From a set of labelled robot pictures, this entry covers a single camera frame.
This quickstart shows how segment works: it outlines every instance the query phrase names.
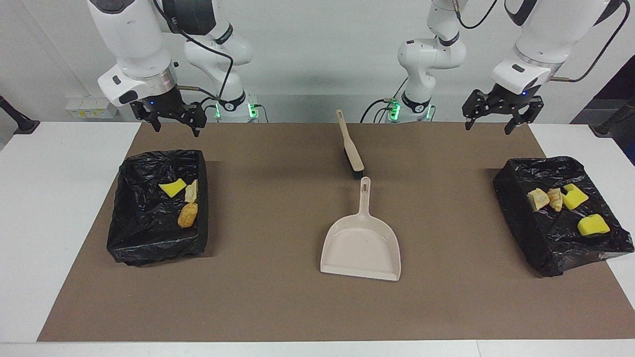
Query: bread piece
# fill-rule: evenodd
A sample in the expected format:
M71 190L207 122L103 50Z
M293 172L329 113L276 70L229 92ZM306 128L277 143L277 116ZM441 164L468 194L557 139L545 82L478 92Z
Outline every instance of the bread piece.
M551 189L547 192L549 196L549 206L554 209L556 212L560 212L562 210L562 191L560 189Z
M198 204L188 203L181 210L181 214L178 216L178 225L181 228L189 228L194 225L196 215L198 214Z
M549 195L541 189L535 189L527 194L527 199L531 204L531 208L534 212L539 211L544 206L549 204Z
M185 188L185 202L196 202L196 196L198 195L198 180L194 180L191 185Z

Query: black cord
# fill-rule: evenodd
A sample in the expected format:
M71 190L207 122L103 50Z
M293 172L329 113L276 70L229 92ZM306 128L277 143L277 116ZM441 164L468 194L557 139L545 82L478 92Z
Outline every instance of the black cord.
M494 0L494 2L490 6L490 9L487 10L487 12L485 13L485 16L483 16L481 21L479 21L476 25L468 26L468 25L464 24L463 20L461 20L461 11L457 11L458 22L461 24L461 26L463 26L464 28L466 28L468 30L472 30L472 29L475 29L476 27L479 27L485 21L485 19L488 18L488 16L490 16L490 13L491 13L492 10L494 10L494 6L496 6L497 2L498 2L498 0Z
M571 79L571 78L567 78L567 77L553 77L551 79L552 81L554 81L554 82L566 82L566 83L577 83L577 82L585 79L589 75L589 73L591 73L591 71L593 71L593 68L595 68L596 64L598 64L600 58L602 58L602 56L604 55L604 52L606 52L606 49L608 49L608 47L611 45L611 43L615 39L615 36L617 36L617 34L620 32L620 30L622 30L622 27L626 23L626 20L629 19L629 16L631 14L631 4L629 3L628 0L622 0L622 4L624 4L624 6L626 6L626 12L624 13L624 19L622 19L622 22L620 22L620 25L617 27L617 29L615 29L615 32L613 32L613 35L611 35L611 38L608 39L608 41L606 42L606 44L604 45L604 47L600 51L599 55L596 57L595 61L593 61L593 63L589 67L589 69L587 69L587 71L581 77L579 77L577 79Z
M262 108L263 111L265 111L265 120L267 121L267 123L269 122L269 116L267 115L267 108L265 108L264 105L262 104L256 104L253 106L254 108Z
M386 111L388 111L388 107L386 108L381 108L379 109L376 113L375 113L375 118L373 119L373 124L377 122L377 116L379 115L379 112L384 111L384 114L386 113ZM382 122L382 118L384 117L384 115L382 114L382 116L379 117L379 122Z
M173 22L168 18L168 16L165 15L165 12L163 12L161 7L159 7L159 3L157 3L157 0L152 0L152 1L154 2L154 7L161 14L161 16L169 24L173 24ZM219 51L214 50L212 48L209 48L209 47L205 46L204 44L200 43L199 41L196 41L192 36L186 34L185 31L180 29L178 26L174 26L174 28L178 31L179 34L181 34L181 36L185 37L189 41L192 41L194 44L198 45L199 47L204 48L204 49L208 50L209 52L215 53L215 54L217 54L217 55L219 55L221 57L225 57L225 58L227 58L229 60L229 68L227 68L227 73L225 74L225 79L223 80L223 85L220 87L220 92L218 93L218 97L222 98L223 97L223 92L225 91L225 85L227 84L227 80L229 79L229 74L232 72L232 68L234 66L234 59L230 55L227 55L225 53L222 53L222 52L219 52Z
M201 101L201 106L203 106L203 104L205 104L205 102L207 102L208 100L216 100L216 101L218 101L218 99L215 99L215 98L212 98L212 97L207 97L207 98L205 98L205 99L203 99Z
M383 103L384 100L383 99L378 99L376 101L374 101L371 105L368 106L368 108L366 108L366 111L364 112L364 115L361 116L361 120L359 121L360 123L364 123L364 118L366 117L366 114L368 114L368 112L370 112L370 109L372 109L372 107L376 106L379 103Z

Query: black trash bag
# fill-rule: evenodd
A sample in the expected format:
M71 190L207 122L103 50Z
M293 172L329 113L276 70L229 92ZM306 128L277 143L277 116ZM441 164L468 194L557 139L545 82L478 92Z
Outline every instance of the black trash bag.
M578 208L561 212L547 206L533 212L527 194L536 188L547 192L575 184L589 196ZM631 234L625 231L602 195L573 158L512 159L494 179L494 189L507 225L527 262L542 276L559 276L574 267L633 252ZM600 214L611 231L584 237L578 223Z
M159 187L178 179L188 185L198 179L199 210L194 226L186 229L178 226L185 189L170 198ZM116 262L141 266L203 253L207 233L207 171L201 151L152 151L123 162L106 244Z

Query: brown mat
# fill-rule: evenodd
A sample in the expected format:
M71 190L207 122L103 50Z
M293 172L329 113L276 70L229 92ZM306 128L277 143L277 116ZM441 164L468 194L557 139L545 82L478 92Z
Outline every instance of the brown mat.
M319 272L329 227L357 212L337 125L143 126L129 154L201 149L210 178L204 257L135 268L105 248L114 188L40 341L623 339L635 311L605 263L539 278L491 180L541 157L502 125L351 125L373 180L371 213L395 231L397 283Z

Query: dustpan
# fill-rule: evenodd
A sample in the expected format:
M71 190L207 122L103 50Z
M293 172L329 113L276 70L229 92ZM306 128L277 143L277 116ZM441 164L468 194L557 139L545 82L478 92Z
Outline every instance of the dustpan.
M397 281L401 276L399 243L392 229L370 215L370 178L361 179L359 213L331 226L322 249L320 271Z

